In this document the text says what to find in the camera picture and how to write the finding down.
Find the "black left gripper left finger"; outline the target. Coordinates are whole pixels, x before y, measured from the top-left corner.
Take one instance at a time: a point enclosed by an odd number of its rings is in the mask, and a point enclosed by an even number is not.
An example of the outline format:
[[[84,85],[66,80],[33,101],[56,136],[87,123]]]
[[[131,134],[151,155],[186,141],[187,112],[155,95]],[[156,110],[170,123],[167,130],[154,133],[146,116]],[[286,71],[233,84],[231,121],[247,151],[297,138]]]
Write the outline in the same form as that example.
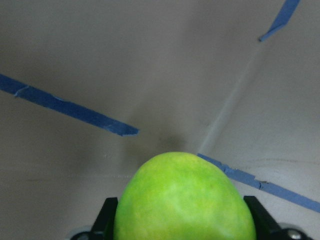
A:
[[[112,240],[114,238],[114,221],[117,206],[117,197],[108,197],[105,199],[100,212],[91,227],[91,240]]]

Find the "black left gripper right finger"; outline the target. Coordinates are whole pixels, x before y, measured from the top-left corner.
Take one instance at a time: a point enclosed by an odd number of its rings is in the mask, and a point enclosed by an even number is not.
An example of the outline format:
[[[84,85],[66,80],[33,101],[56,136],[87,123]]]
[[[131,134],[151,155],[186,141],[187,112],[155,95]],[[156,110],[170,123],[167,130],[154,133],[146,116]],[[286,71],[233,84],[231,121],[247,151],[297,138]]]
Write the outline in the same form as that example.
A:
[[[243,200],[245,201],[252,215],[257,239],[279,240],[281,227],[265,209],[261,202],[255,196],[250,195],[245,195]]]

